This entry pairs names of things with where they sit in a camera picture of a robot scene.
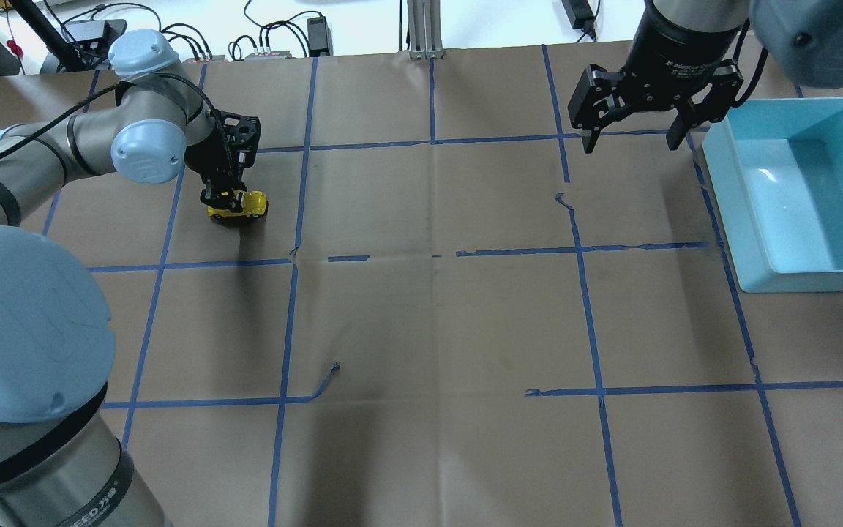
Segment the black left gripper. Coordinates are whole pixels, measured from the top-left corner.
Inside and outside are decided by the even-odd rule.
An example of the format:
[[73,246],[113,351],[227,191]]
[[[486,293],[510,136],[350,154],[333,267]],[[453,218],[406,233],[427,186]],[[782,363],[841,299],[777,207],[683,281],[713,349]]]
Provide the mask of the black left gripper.
[[244,208],[247,184],[243,173],[255,163],[261,139],[260,118],[216,110],[211,111],[211,116],[224,160],[202,171],[206,190],[201,190],[201,203],[208,207]]

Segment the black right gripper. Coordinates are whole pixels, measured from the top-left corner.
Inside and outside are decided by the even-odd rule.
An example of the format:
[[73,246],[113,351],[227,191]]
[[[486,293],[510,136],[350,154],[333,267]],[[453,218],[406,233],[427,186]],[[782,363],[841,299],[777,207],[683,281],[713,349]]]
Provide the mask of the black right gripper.
[[660,69],[608,71],[589,64],[566,105],[572,129],[581,131],[582,149],[592,154],[610,124],[635,113],[676,111],[667,146],[677,151],[689,131],[717,123],[735,106],[743,76],[733,60],[722,60],[705,74],[683,79]]

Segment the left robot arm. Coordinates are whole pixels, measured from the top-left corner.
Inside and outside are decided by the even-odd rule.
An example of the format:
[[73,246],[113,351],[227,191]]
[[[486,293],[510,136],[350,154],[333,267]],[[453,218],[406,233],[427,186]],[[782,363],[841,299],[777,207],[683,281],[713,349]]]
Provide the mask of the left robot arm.
[[26,227],[64,187],[192,171],[213,221],[266,214],[247,189],[260,122],[221,111],[167,37],[124,34],[110,86],[48,122],[0,130],[0,526],[171,526],[103,418],[117,343],[93,271]]

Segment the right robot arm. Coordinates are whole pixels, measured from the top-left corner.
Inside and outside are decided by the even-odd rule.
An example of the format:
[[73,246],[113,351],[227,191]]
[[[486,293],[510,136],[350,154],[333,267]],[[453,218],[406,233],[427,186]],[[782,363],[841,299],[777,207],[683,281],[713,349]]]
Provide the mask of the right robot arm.
[[582,71],[569,122],[591,154],[610,124],[675,111],[675,150],[743,106],[769,60],[799,86],[843,88],[843,1],[647,1],[623,66]]

